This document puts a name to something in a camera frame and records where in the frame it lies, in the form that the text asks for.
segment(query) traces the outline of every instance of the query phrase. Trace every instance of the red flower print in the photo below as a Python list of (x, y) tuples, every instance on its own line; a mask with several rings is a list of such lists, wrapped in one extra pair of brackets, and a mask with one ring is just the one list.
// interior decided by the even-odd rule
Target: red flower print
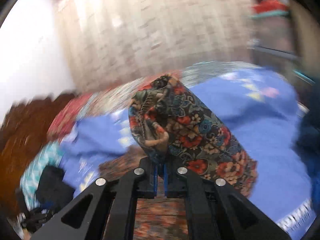
[(189, 116), (184, 116), (184, 117), (178, 117), (177, 122), (181, 124), (190, 124), (190, 117)]
[(239, 163), (220, 163), (216, 168), (216, 174), (224, 178), (229, 184), (233, 185), (244, 172), (243, 166)]
[(186, 91), (186, 90), (185, 90), (184, 86), (182, 86), (182, 85), (177, 85), (177, 86), (174, 88), (174, 93), (175, 93), (176, 95), (181, 95), (181, 94), (183, 94), (185, 91)]
[(151, 88), (152, 88), (151, 84), (148, 84), (148, 85), (145, 85), (142, 88), (140, 88), (139, 91), (142, 91), (142, 90), (145, 90), (145, 89), (151, 89)]
[(206, 159), (190, 161), (187, 168), (194, 171), (198, 175), (203, 175), (208, 169), (208, 161)]
[(226, 126), (222, 126), (220, 129), (221, 129), (223, 136), (224, 136), (224, 140), (223, 140), (224, 145), (228, 145), (230, 138), (231, 138), (230, 131)]
[(135, 116), (130, 116), (129, 117), (129, 123), (130, 123), (130, 129), (133, 129), (134, 127), (138, 126), (138, 122), (136, 121)]
[(247, 152), (245, 150), (241, 150), (233, 155), (232, 158), (240, 165), (245, 165), (247, 163)]
[(252, 184), (252, 182), (253, 182), (253, 179), (252, 179), (252, 178), (247, 178), (247, 179), (244, 181), (245, 187), (250, 187), (250, 185)]
[(150, 117), (151, 121), (153, 121), (153, 122), (156, 120), (156, 115), (155, 114), (151, 114), (149, 117)]
[(156, 132), (157, 132), (157, 133), (164, 133), (164, 129), (159, 125), (159, 126), (156, 128)]
[(191, 148), (193, 146), (199, 145), (199, 143), (202, 141), (202, 137), (196, 136), (191, 139), (189, 136), (181, 136), (180, 141), (182, 142), (183, 147)]

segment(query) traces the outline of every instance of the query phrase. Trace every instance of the floral fabric bag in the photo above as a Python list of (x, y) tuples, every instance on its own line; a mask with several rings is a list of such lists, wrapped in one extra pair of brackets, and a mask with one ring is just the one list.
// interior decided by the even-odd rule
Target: floral fabric bag
[(251, 159), (230, 130), (179, 80), (166, 74), (130, 101), (131, 133), (157, 164), (167, 154), (205, 179), (224, 178), (248, 196), (257, 178)]

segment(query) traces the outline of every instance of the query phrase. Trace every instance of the bed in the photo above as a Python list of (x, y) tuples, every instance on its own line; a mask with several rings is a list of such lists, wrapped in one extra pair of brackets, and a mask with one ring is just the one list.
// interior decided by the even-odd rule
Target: bed
[[(180, 78), (258, 161), (259, 176), (249, 198), (252, 203), (293, 240), (301, 239), (316, 215), (311, 208), (310, 178), (293, 150), (304, 114), (296, 92), (270, 69), (243, 63), (217, 68), (216, 64), (194, 65)], [(129, 98), (131, 89), (141, 82), (100, 97), (100, 101), (113, 102), (109, 108), (90, 109), (90, 99), (99, 97), (92, 94), (76, 111), (71, 132), (62, 134), (60, 147), (65, 153), (60, 167), (66, 171), (64, 182), (76, 189), (74, 197), (99, 177), (99, 164), (122, 156), (126, 147), (135, 144), (124, 109), (127, 98), (114, 101), (113, 96), (124, 89)]]

